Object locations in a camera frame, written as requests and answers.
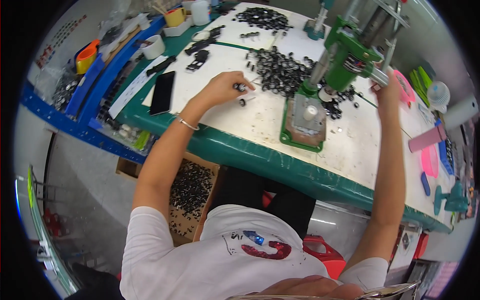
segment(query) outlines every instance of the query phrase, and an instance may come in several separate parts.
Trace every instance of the white plastic bottle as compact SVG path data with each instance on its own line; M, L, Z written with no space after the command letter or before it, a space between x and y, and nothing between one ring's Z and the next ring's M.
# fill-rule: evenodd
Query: white plastic bottle
M210 22L209 5L205 0L196 0L190 8L192 11L193 23L202 26Z

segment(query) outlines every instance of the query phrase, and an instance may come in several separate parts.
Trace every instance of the white fan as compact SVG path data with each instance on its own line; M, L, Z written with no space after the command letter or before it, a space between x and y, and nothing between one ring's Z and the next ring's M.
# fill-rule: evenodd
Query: white fan
M427 98L431 108L443 114L447 112L447 104L450 102L450 90L446 84L440 81L432 82L427 90Z

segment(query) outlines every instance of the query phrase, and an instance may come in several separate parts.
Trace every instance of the white t-shirt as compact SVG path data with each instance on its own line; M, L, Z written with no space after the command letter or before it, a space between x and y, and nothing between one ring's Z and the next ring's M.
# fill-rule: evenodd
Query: white t-shirt
M369 258L337 282L381 287L387 267L385 259ZM120 291L126 300L224 300L310 275L328 277L293 228L274 215L222 205L208 214L200 241L175 248L163 215L142 206L130 216Z

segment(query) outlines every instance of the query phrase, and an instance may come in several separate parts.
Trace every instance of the table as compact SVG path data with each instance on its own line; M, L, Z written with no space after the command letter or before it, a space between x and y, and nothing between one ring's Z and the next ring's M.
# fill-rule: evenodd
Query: table
M294 52L297 59L309 56L317 60L320 57L324 50L323 40L308 39L302 31L307 18L292 12L289 12L289 23L295 28L286 37L281 38L279 35L272 41L268 36L263 40L264 35L261 33L260 41L245 40L243 46L243 42L235 40L235 36L240 31L257 31L256 27L248 27L246 23L233 22L231 19L232 15L250 6L262 5L240 3L236 11L217 18L205 27L211 29L226 25L219 42L207 48L210 51L208 61L193 74L185 72L185 67L193 61L193 56L187 56L182 50L190 46L193 32L204 27L192 27L182 36L165 39L167 51L164 55L177 55L178 60L166 69L166 72L177 71L172 113L181 111L186 102L219 72L241 70L250 80L257 77L246 68L245 54L250 47L264 48L270 43L270 46L276 45L283 53ZM145 60L139 63L118 95L148 63ZM148 114L149 108L141 105L154 82L155 78L151 79L127 104L117 117L121 123L161 134L173 121L171 114L151 117ZM343 118L335 121L328 119L324 149L318 154L280 143L284 99L260 89L244 96L245 99L256 97L245 107L240 107L234 101L208 111L201 120L201 130L193 135L188 150L203 159L246 169L288 184L319 200L371 210L378 166L380 123L375 97L369 91L369 81L357 78L353 84L357 91L363 92L366 100L356 96L355 101L360 104L358 109L348 101L342 103ZM435 216L432 195L427 197L423 191L420 182L420 153L412 154L406 147L412 135L422 133L429 127L417 117L414 106L412 109L401 109L407 175L404 221L417 223L424 229L450 232L452 226L449 213L442 209L439 216ZM440 173L436 180L429 178L431 189L434 191L435 186L440 184L444 192L449 191L453 186L452 180L443 174L443 170Z

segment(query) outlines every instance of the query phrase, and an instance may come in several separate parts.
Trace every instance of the person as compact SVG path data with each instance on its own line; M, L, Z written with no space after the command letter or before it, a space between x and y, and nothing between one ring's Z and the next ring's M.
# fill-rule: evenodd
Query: person
M354 299L366 289L383 286L405 200L399 83L392 74L387 87L372 89L378 98L382 133L371 219L338 280L330 279L323 263L302 250L314 200L236 168L228 168L231 171L212 201L200 241L173 246L168 229L170 187L202 115L247 93L233 89L234 83L255 89L242 72L217 75L188 102L147 157L133 197L123 255L120 290L124 298L303 295ZM260 193L269 186L280 194L264 209Z

